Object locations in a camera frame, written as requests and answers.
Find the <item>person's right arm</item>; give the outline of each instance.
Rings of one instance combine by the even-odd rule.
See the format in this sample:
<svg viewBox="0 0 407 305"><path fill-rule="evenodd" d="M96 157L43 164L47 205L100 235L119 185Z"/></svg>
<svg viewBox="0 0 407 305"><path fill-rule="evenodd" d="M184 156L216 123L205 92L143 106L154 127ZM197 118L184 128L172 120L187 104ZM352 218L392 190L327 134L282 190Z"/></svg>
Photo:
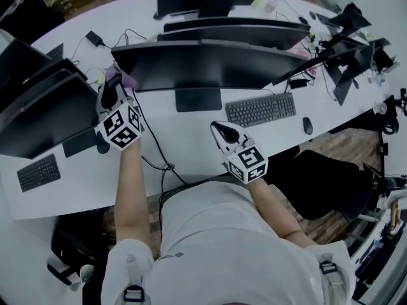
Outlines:
<svg viewBox="0 0 407 305"><path fill-rule="evenodd" d="M299 247L316 245L302 230L298 221L272 193L263 179L257 179L248 185L253 202L264 221L278 237Z"/></svg>

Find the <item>black keyboard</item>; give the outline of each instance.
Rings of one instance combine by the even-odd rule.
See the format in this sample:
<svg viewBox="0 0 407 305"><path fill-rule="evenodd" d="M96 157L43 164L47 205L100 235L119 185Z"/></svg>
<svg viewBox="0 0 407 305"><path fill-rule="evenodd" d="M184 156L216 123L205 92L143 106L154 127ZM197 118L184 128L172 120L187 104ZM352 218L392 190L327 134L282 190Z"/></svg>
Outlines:
<svg viewBox="0 0 407 305"><path fill-rule="evenodd" d="M228 121L244 128L296 115L292 93L240 100L225 107Z"/></svg>
<svg viewBox="0 0 407 305"><path fill-rule="evenodd" d="M17 176L23 192L61 178L53 154L19 170Z"/></svg>
<svg viewBox="0 0 407 305"><path fill-rule="evenodd" d="M64 44L59 44L56 48L52 49L47 55L53 60L58 61L64 58Z"/></svg>
<svg viewBox="0 0 407 305"><path fill-rule="evenodd" d="M336 97L339 105L343 105L351 85L352 81L346 81L344 83L339 83L338 86L335 87L333 95Z"/></svg>

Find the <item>white desk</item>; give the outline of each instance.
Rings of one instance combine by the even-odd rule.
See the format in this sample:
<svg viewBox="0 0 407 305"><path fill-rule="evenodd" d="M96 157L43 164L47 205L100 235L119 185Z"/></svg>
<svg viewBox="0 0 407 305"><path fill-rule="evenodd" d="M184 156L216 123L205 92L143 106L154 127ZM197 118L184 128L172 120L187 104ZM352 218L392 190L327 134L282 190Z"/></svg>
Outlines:
<svg viewBox="0 0 407 305"><path fill-rule="evenodd" d="M334 14L318 6L301 0L277 0L277 10L290 21L299 22L298 15L286 3L288 2L300 15L305 17L312 30L329 39L329 32L318 20L312 20L309 11L326 16ZM150 37L163 30L166 22L182 20L184 17L162 21L153 20L156 0L119 0L93 9L53 29L36 41L33 46L48 52L60 43L64 43L64 56L71 58L79 41L93 30L104 42L113 46L125 29L130 28L141 35ZM259 8L238 6L230 14L240 17L264 16ZM128 32L130 43L140 43L135 34ZM107 48L95 48L86 39L82 41L75 54L80 60L79 68L86 72L91 67L106 68L113 63L113 57ZM98 70L88 73L89 82L99 77ZM326 74L328 89L332 94L334 83ZM360 115L372 108L375 103L383 101L389 94L387 85L378 88L370 85L365 76L357 78L360 89L351 88L343 107L331 100L318 68L314 86L293 91L297 116L248 128L247 131L261 144L268 156L277 154L292 146L325 133L338 125ZM282 93L286 83L267 88L275 93ZM223 102L247 97L269 94L268 90L222 90ZM161 144L164 154L176 165L176 171L187 182L212 177L224 173L221 155L210 133L210 123L214 120L226 120L222 111L178 113L176 111L173 91L156 91L138 94L145 116ZM307 116L314 126L314 134L306 135L303 131L302 118ZM53 215L69 214L114 204L118 181L119 152L110 150L101 155L96 147L83 151L71 158L65 158L62 146L48 154L57 157L61 179L45 186L22 193L16 171L27 166L27 159L0 156L0 175L4 192L14 219L29 219ZM142 153L156 165L162 165L157 147L152 136L146 132L142 136ZM160 192L161 172L144 166L147 195ZM165 178L165 189L172 189L181 183L172 174Z"/></svg>

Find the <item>computer mouse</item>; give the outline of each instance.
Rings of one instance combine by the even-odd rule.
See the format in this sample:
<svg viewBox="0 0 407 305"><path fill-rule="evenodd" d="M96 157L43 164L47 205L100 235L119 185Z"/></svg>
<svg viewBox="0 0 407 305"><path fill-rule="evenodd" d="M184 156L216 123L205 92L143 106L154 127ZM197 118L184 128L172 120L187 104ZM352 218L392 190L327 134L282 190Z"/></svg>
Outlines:
<svg viewBox="0 0 407 305"><path fill-rule="evenodd" d="M304 25L309 25L308 21L304 18L304 17L299 17L298 18L300 20L301 23L303 23Z"/></svg>
<svg viewBox="0 0 407 305"><path fill-rule="evenodd" d="M304 124L304 132L307 135L311 135L312 132L314 132L314 128L312 127L310 118L303 118L303 124Z"/></svg>
<svg viewBox="0 0 407 305"><path fill-rule="evenodd" d="M96 133L96 148L99 154L105 154L109 151L110 145L107 143L103 136L102 133L99 131Z"/></svg>
<svg viewBox="0 0 407 305"><path fill-rule="evenodd" d="M359 89L359 83L355 79L352 79L352 82L355 85L356 89Z"/></svg>

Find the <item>black office chair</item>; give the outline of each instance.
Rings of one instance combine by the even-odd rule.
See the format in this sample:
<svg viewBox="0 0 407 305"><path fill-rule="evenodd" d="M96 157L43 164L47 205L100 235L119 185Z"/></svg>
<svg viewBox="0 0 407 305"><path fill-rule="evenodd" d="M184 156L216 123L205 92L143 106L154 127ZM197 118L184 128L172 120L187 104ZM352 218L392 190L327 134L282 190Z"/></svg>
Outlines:
<svg viewBox="0 0 407 305"><path fill-rule="evenodd" d="M393 135L399 131L399 121L397 120L396 111L396 106L399 105L398 103L401 102L399 100L395 100L394 96L391 96L385 100L385 104L387 105L386 114L375 114L372 110L369 110L329 132L336 134L347 128L355 128L374 132L383 132L386 135Z"/></svg>
<svg viewBox="0 0 407 305"><path fill-rule="evenodd" d="M281 168L273 183L305 219L330 211L353 221L366 208L372 193L371 176L358 166L304 151Z"/></svg>
<svg viewBox="0 0 407 305"><path fill-rule="evenodd" d="M294 146L278 154L268 158L267 173L263 176L263 180L268 185L274 184L275 174L284 168L290 161L292 161L300 153L300 147Z"/></svg>

